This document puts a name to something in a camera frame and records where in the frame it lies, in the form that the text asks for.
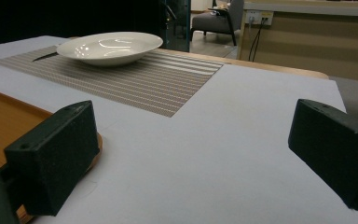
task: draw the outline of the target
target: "wooden tray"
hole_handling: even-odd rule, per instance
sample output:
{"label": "wooden tray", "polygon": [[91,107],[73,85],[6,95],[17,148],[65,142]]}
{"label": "wooden tray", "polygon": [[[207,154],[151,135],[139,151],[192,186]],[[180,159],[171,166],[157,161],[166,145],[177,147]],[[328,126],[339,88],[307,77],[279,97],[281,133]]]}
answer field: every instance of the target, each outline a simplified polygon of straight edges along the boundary
{"label": "wooden tray", "polygon": [[[6,163],[4,148],[33,129],[37,124],[48,118],[52,113],[33,105],[0,93],[0,167]],[[100,153],[94,158],[90,168],[101,156],[103,139],[98,134]],[[22,224],[32,219],[23,206],[17,211]]]}

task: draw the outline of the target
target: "bowl rim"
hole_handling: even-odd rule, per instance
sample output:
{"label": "bowl rim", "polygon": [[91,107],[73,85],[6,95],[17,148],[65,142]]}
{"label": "bowl rim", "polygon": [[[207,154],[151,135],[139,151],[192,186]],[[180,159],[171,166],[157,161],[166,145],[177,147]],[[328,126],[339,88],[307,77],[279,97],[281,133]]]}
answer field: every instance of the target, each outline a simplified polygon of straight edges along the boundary
{"label": "bowl rim", "polygon": [[[80,45],[83,44],[89,44],[92,42],[98,41],[98,38],[104,39],[104,38],[116,38],[116,37],[131,37],[134,39],[141,39],[143,41],[147,40],[156,40],[156,43],[150,44],[150,46],[147,46],[147,48],[138,51],[133,54],[129,55],[112,55],[107,57],[76,57],[75,54],[68,54],[65,53],[68,49],[75,49]],[[68,40],[62,44],[60,44],[56,52],[60,54],[63,57],[75,59],[75,60],[81,60],[81,61],[100,61],[100,60],[112,60],[112,59],[119,59],[119,58],[127,58],[127,57],[134,57],[135,55],[142,55],[147,53],[150,50],[157,49],[163,44],[163,40],[157,36],[157,35],[151,35],[148,33],[141,33],[141,32],[111,32],[111,33],[102,33],[102,34],[96,34],[96,35],[86,35],[79,38],[74,38],[71,40]]]}

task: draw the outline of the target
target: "electrical outlet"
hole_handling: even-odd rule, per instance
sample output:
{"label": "electrical outlet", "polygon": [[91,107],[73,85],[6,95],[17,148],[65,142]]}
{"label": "electrical outlet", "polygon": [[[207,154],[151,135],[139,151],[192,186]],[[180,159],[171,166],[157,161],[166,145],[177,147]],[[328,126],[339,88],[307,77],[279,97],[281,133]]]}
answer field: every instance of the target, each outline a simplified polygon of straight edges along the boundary
{"label": "electrical outlet", "polygon": [[272,24],[272,18],[274,17],[273,11],[261,11],[260,12],[261,19],[267,19],[264,22],[264,25],[271,25]]}
{"label": "electrical outlet", "polygon": [[245,23],[260,24],[260,11],[258,10],[247,10]]}
{"label": "electrical outlet", "polygon": [[266,20],[264,21],[264,25],[271,25],[273,16],[273,11],[247,10],[245,23],[257,25],[261,24],[262,20],[264,19]]}

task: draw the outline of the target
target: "white bowl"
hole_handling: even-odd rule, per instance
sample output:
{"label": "white bowl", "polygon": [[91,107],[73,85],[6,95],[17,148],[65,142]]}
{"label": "white bowl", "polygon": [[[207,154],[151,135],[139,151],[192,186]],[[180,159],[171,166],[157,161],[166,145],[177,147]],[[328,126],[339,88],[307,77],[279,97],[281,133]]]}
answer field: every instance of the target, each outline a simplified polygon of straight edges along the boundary
{"label": "white bowl", "polygon": [[161,45],[162,39],[156,35],[116,32],[70,40],[59,45],[57,53],[92,65],[117,66],[132,63]]}

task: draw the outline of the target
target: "white tabletop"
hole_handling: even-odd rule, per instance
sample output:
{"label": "white tabletop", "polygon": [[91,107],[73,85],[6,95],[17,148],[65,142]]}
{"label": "white tabletop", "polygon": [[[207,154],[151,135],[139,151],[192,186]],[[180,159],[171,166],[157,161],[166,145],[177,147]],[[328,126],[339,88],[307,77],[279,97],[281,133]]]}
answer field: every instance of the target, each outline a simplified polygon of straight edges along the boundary
{"label": "white tabletop", "polygon": [[[0,45],[0,58],[59,44]],[[0,92],[51,112],[84,100],[99,163],[56,217],[33,223],[358,223],[287,146],[298,98],[345,110],[334,81],[225,65],[172,117],[0,66]]]}

